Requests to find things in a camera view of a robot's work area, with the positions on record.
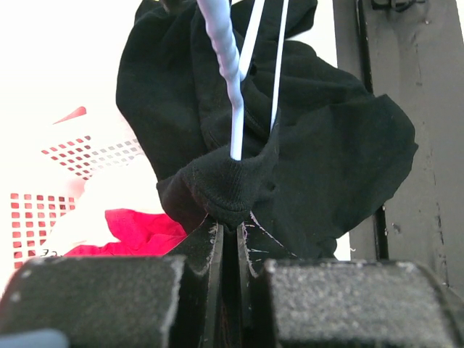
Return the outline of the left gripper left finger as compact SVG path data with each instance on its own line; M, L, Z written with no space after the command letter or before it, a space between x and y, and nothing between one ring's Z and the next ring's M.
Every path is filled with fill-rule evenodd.
M222 261L223 228L211 218L166 256L163 347L217 346Z

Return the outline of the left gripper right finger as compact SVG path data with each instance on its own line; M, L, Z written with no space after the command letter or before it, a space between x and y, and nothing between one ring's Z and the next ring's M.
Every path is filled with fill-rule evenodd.
M274 347L273 306L265 271L266 260L296 260L268 233L254 214L237 228L243 347Z

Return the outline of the black t shirt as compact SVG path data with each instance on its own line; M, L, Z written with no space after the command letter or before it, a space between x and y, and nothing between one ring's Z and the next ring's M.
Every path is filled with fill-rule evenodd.
M198 6L170 14L141 2L120 60L116 103L157 176L164 211L187 232L206 217L229 228L252 213L301 258L336 241L394 196L405 149L385 144L400 111L294 40L316 1L289 4L278 112L270 116L282 10L267 1L244 97L242 158L229 156L231 103Z

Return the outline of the light blue wire hanger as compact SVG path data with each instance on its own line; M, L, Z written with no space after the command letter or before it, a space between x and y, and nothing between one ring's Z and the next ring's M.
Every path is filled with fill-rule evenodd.
M225 81L231 103L230 158L241 160L244 137L245 104L241 82L251 65L257 34L261 22L264 1L256 1L252 7L242 50L238 50L233 34L231 9L227 1L198 1L205 22L205 30L217 56L219 73Z

